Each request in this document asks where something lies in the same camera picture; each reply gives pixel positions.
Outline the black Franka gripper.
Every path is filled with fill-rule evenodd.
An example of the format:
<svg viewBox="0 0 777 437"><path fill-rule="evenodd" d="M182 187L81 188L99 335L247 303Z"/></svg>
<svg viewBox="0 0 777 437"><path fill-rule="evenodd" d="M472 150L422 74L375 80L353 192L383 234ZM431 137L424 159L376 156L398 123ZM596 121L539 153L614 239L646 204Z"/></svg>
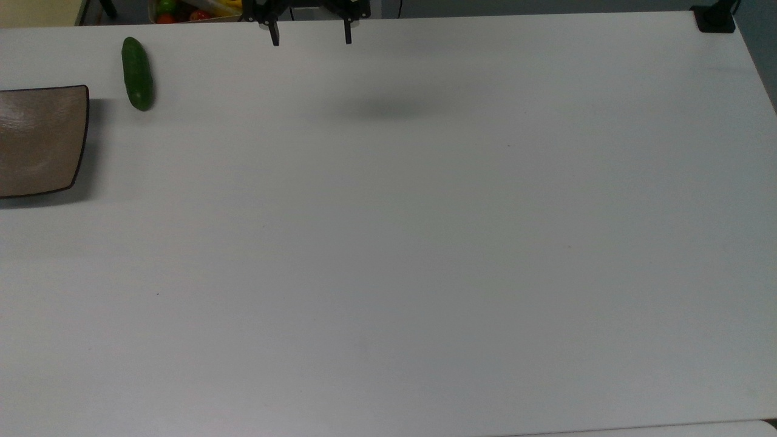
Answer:
<svg viewBox="0 0 777 437"><path fill-rule="evenodd" d="M270 33L274 47L280 46L278 20L292 8L322 8L342 19L346 44L352 44L353 27L372 15L370 1L242 1L242 19L259 22Z"/></svg>

